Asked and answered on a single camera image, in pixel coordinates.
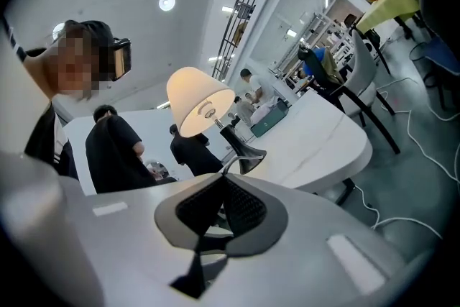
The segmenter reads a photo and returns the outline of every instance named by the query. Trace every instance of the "metal railing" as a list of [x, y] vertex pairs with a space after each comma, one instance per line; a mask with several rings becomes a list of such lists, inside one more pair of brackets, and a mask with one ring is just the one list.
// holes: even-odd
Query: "metal railing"
[[242, 38], [244, 29], [247, 26], [252, 12], [255, 8], [256, 0], [236, 0], [231, 12], [229, 22], [225, 29], [224, 37], [221, 41], [221, 46], [218, 50], [218, 57], [212, 76], [215, 79], [222, 81], [225, 79], [229, 71], [232, 61], [232, 55], [238, 47], [239, 41]]

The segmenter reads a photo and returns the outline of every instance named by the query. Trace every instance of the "lamp shade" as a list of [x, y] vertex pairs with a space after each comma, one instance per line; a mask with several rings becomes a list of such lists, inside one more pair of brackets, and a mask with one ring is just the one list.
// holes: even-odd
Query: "lamp shade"
[[182, 137], [192, 137], [205, 131], [214, 119], [206, 118], [198, 110], [209, 101], [220, 119], [234, 102], [235, 93], [222, 82], [193, 67], [177, 70], [166, 85], [172, 115]]

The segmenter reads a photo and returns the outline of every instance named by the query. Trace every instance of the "white table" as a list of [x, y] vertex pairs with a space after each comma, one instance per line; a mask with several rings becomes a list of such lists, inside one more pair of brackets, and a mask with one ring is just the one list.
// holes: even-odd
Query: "white table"
[[[310, 193], [359, 173], [372, 156], [362, 128], [314, 91], [307, 91], [282, 121], [250, 145], [266, 150], [267, 156], [249, 177]], [[230, 173], [239, 173], [238, 162]]]

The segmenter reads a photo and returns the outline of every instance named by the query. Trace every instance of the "black t-shirt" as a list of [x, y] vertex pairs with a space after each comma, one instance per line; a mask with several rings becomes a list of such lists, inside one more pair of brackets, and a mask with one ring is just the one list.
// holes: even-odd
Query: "black t-shirt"
[[52, 104], [35, 125], [25, 153], [52, 165], [59, 175], [78, 180], [72, 146]]
[[171, 152], [178, 164], [186, 164], [193, 175], [217, 173], [222, 169], [221, 161], [205, 147], [208, 138], [204, 134], [184, 138], [178, 133], [171, 142]]
[[133, 146], [141, 139], [120, 116], [101, 119], [86, 138], [86, 158], [97, 193], [128, 191], [156, 184]]

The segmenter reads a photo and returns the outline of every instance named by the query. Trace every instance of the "lamp base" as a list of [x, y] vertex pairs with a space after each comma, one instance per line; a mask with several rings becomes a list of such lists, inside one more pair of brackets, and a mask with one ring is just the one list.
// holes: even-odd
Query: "lamp base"
[[[227, 140], [227, 142], [233, 147], [238, 156], [263, 156], [267, 155], [267, 151], [254, 149], [241, 142], [240, 139], [235, 135], [234, 128], [229, 124], [228, 126], [222, 128], [222, 136]], [[262, 159], [241, 159], [239, 161], [239, 172], [241, 174], [249, 173], [252, 169], [258, 166], [262, 162]]]

